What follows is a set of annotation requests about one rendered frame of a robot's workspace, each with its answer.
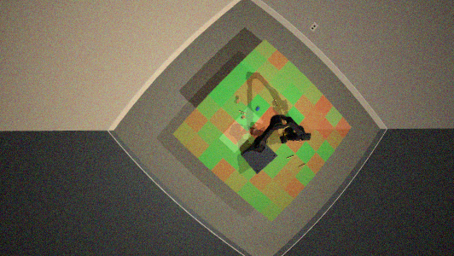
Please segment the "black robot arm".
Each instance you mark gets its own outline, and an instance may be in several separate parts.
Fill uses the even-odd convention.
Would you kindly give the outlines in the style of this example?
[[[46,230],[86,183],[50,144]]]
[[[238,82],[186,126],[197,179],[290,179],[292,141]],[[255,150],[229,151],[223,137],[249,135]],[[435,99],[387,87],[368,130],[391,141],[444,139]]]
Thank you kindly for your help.
[[[282,123],[282,119],[287,121],[287,124]],[[287,127],[289,126],[289,127]],[[285,128],[287,127],[287,128]],[[286,117],[283,115],[273,115],[271,118],[270,125],[266,128],[266,130],[262,133],[260,137],[257,137],[254,140],[254,145],[255,145],[255,151],[259,151],[260,153],[264,150],[265,145],[266,145],[266,140],[267,138],[275,131],[279,129],[285,128],[285,133],[287,133],[287,136],[292,135],[292,138],[295,141],[309,141],[311,140],[311,133],[305,133],[305,129],[303,126],[298,125],[295,120],[292,120],[291,117]],[[295,132],[296,133],[295,133]]]

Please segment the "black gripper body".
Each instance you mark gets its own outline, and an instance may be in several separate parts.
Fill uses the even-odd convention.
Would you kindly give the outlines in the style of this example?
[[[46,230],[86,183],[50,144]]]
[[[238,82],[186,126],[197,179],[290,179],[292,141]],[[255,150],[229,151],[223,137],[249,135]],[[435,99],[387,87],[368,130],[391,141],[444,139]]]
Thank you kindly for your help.
[[[282,143],[286,143],[286,142],[287,142],[287,139],[290,140],[290,141],[291,141],[291,140],[294,141],[294,139],[292,138],[292,135],[293,135],[293,134],[294,134],[294,133],[292,133],[291,135],[286,136],[286,137],[285,137],[285,136],[280,137]]]

